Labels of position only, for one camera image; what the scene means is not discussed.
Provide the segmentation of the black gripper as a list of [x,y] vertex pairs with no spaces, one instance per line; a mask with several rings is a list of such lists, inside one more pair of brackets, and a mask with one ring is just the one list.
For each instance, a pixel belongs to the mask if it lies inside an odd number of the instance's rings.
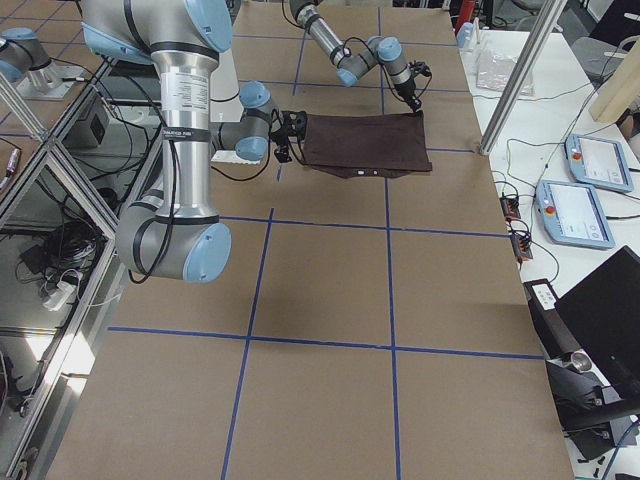
[[272,141],[276,144],[274,154],[280,163],[293,159],[302,163],[305,159],[302,142],[306,137],[308,116],[305,111],[275,112],[272,121]]
[[[426,85],[417,93],[415,79],[423,76],[427,79]],[[419,111],[422,106],[420,97],[426,91],[431,82],[431,69],[423,61],[414,61],[406,65],[399,76],[399,96],[411,108],[412,111]]]

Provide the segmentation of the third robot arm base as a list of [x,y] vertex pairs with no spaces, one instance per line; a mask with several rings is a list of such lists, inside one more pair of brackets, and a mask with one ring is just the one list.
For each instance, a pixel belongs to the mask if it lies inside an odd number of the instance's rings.
[[23,98],[57,101],[83,79],[84,68],[57,64],[33,30],[15,27],[1,33],[1,73]]

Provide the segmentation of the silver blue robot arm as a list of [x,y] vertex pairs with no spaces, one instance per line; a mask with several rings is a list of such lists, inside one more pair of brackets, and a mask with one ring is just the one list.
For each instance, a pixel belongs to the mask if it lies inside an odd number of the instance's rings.
[[259,161],[271,141],[287,139],[290,121],[260,82],[240,89],[239,121],[212,121],[211,76],[232,42],[223,1],[87,1],[82,27],[93,52],[154,66],[161,87],[163,169],[120,216],[120,260],[136,283],[213,281],[232,246],[210,198],[213,151],[225,141],[239,158]]
[[339,81],[346,87],[354,86],[379,67],[392,94],[413,112],[419,111],[426,88],[418,91],[415,79],[431,79],[428,65],[423,61],[409,62],[401,42],[393,36],[372,36],[367,40],[351,36],[341,40],[320,15],[318,5],[318,1],[290,1],[291,18],[327,55]]

